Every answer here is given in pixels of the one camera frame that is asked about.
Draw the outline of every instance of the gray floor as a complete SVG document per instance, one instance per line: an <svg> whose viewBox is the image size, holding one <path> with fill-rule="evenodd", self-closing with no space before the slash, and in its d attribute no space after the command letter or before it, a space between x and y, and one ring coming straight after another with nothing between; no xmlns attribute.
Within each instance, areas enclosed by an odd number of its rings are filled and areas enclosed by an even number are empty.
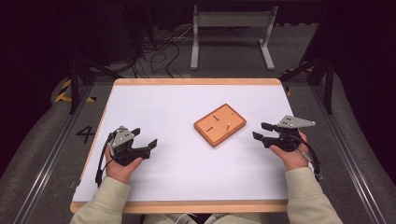
<svg viewBox="0 0 396 224"><path fill-rule="evenodd" d="M315 24L274 28L269 50L275 71L265 68L257 44L263 31L251 28L239 35L226 30L202 32L196 71L190 70L191 41L178 43L179 55L169 67L177 71L173 72L174 77L280 77L284 70L298 65L316 28ZM166 60L153 64L154 70L162 70L152 73L151 64L140 60L135 66L138 76L169 77L164 68L177 55L177 48L171 46L163 53ZM153 60L160 61L161 57L163 55L155 55ZM132 70L122 75L134 77ZM320 185L344 223L396 223L395 186L354 119L341 81L338 78L334 81L332 116L323 110L320 101L322 85L307 86L304 75L284 84L291 89L288 97L294 115L317 123L315 128L303 129L303 132L317 151L327 176ZM54 89L52 102L62 85ZM111 85L108 77L99 77L92 88L81 88L83 94L96 97L95 103L82 104L73 117L68 115L70 103L53 103L33 127L0 181L0 223L14 220L16 223L67 223L70 220L73 214L69 206L74 194L70 184L79 180L93 140L91 136L84 143L85 136L77 133L87 126L96 131ZM58 138L61 133L65 134L64 140ZM138 216L125 216L123 222L137 223L137 220ZM272 220L289 223L285 213L272 214Z"/></svg>

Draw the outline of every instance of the forearm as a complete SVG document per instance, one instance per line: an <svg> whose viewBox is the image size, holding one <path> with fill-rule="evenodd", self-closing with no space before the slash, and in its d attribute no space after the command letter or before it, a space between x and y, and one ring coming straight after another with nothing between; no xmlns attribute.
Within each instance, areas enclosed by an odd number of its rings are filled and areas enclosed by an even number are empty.
<svg viewBox="0 0 396 224"><path fill-rule="evenodd" d="M128 185L105 177L92 201L84 204L74 214L70 223L121 223L129 189Z"/></svg>
<svg viewBox="0 0 396 224"><path fill-rule="evenodd" d="M289 189L288 216L293 223L342 223L329 199L305 167L286 172Z"/></svg>

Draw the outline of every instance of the orange wooden board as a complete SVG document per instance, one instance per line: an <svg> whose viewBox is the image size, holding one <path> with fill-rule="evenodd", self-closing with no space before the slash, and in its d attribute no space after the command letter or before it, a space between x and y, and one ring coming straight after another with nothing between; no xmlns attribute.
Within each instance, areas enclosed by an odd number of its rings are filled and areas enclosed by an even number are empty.
<svg viewBox="0 0 396 224"><path fill-rule="evenodd" d="M196 121L194 128L210 146L216 147L246 123L247 121L234 109L224 104Z"/></svg>

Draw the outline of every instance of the person's left hand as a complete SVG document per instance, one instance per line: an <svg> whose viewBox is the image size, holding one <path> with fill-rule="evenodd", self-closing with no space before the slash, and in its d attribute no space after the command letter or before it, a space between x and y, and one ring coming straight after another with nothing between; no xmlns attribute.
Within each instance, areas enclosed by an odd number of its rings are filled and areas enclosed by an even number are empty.
<svg viewBox="0 0 396 224"><path fill-rule="evenodd" d="M111 161L110 147L106 148L106 162ZM124 184L129 183L132 172L143 161L142 158L137 158L126 166L118 164L116 161L110 162L106 167L106 176L116 179Z"/></svg>

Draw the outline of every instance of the hand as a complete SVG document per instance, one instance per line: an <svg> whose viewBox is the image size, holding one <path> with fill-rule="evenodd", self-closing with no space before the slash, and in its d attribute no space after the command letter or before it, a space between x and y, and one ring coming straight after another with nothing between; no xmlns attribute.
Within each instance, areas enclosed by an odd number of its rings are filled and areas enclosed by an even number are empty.
<svg viewBox="0 0 396 224"><path fill-rule="evenodd" d="M110 147L106 148L106 162L111 161L112 158L110 156ZM116 161L110 162L106 167L106 175L108 177L112 177L124 184L129 183L129 179L131 178L132 172L140 165L143 161L142 158L137 158L126 166L122 166L118 164Z"/></svg>
<svg viewBox="0 0 396 224"><path fill-rule="evenodd" d="M307 142L305 134L300 132L300 136ZM270 146L270 149L283 161L287 171L308 166L308 161L303 157L302 152L309 156L309 150L303 143L292 152L284 151L280 147L274 145Z"/></svg>

